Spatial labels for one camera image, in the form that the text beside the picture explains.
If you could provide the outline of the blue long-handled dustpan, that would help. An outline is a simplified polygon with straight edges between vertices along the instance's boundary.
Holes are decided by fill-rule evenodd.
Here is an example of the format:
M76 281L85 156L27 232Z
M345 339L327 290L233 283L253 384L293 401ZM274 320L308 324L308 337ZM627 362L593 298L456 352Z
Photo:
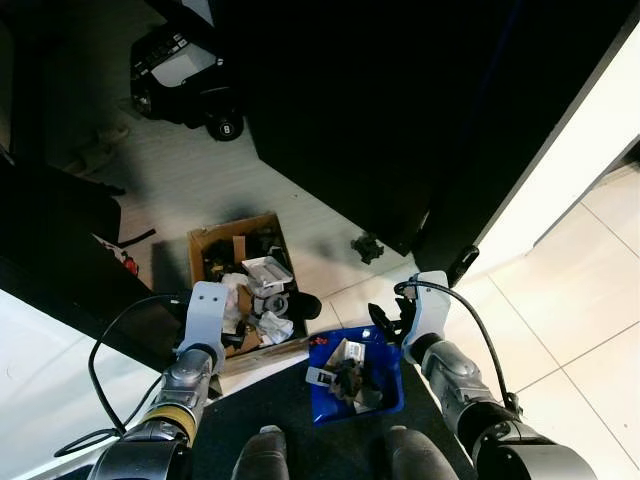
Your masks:
M390 319L398 317L397 300L407 285L421 285L435 291L449 294L452 297L447 320L454 307L460 307L479 329L481 338L489 340L483 320L477 310L468 302L454 285L462 274L465 274L479 256L477 247L463 248L452 265L440 271L404 271L401 278L385 285L387 291L376 296L367 303L375 303L384 308ZM388 343L384 335L372 325L367 303L361 314L355 315L351 324L342 329L329 330L311 335L308 338L308 367L317 367L330 372L337 370L334 352L343 339L357 340L367 346L365 367L371 370L370 378L379 387L379 396L374 396L367 403L347 404L330 392L330 388L311 385L310 403L316 425L329 424L352 417L378 415L401 411L404 394L401 384L401 366L399 358L404 358L416 367L429 392L442 403L445 420L458 422L462 413L471 410L474 404L497 404L506 406L502 394L493 393L485 384L483 370L477 362L462 351L456 343L445 338L443 334L426 334L416 339L410 347Z

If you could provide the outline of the black floor mat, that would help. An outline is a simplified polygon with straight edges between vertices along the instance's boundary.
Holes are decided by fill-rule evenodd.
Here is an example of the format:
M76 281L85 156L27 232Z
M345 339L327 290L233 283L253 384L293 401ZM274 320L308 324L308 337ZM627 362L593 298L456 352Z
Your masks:
M390 428L420 431L445 457L445 471L476 480L463 452L415 366L399 358L404 402L401 411L358 416L316 425L306 361L212 402L198 425L195 447L180 456L179 480L229 480L252 435L276 425L285 438L285 466L291 480L390 480Z

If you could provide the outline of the white label card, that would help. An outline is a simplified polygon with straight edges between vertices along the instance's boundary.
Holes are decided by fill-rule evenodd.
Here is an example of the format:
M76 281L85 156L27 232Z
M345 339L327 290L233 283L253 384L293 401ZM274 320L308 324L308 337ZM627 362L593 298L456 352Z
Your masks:
M352 364L362 367L366 364L367 346L357 340L343 339L335 349L333 358L335 365Z

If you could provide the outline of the black crumpled cloth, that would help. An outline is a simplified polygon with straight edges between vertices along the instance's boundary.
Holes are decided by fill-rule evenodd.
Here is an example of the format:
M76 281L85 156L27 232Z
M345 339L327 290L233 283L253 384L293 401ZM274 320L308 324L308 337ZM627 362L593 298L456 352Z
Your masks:
M335 366L335 380L330 392L347 404L367 403L379 396L379 387L370 378L371 370L351 358Z

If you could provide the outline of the grey plastic scrap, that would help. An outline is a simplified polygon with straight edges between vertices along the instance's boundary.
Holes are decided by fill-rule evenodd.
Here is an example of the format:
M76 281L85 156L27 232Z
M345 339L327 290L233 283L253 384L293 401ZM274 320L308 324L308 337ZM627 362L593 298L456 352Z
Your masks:
M337 375L334 372L323 369L323 367L307 367L305 379L307 384L314 385L314 387L320 388L332 388L332 385L337 379Z

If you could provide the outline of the white plastic tray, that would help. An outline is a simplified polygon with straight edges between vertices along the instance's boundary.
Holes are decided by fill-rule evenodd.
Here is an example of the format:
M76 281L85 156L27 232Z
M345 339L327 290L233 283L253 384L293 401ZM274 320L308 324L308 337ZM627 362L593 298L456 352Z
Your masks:
M241 266L250 279L250 291L256 297L270 297L280 294L294 282L292 271L271 256L246 259Z

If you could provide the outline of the grey robot right leg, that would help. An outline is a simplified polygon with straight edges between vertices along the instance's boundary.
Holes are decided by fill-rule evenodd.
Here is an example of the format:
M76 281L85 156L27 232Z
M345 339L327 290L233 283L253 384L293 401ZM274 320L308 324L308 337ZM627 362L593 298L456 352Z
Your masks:
M460 480L447 457L421 431L392 426L385 449L390 480Z

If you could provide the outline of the brown cardboard box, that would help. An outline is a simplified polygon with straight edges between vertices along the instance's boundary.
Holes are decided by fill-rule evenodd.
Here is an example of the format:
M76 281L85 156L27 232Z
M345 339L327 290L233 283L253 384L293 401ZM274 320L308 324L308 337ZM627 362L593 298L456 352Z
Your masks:
M292 273L296 271L282 224L274 212L191 230L187 241L192 284L220 283L221 276L228 273L246 275L241 262L265 256L282 262ZM271 362L296 355L307 348L308 329L303 319L291 321L292 333L288 338L274 340L262 333L255 312L262 301L251 296L250 287L247 293L250 294L250 315L239 325L237 334L223 334L227 352L227 366L223 369L225 376L262 369Z

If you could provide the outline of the black wall end trim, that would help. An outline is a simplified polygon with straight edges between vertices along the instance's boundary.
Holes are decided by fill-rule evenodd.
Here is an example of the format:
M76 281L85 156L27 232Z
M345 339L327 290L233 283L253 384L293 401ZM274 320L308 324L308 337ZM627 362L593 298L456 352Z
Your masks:
M102 244L120 224L111 187L0 150L0 291L161 371L182 324Z

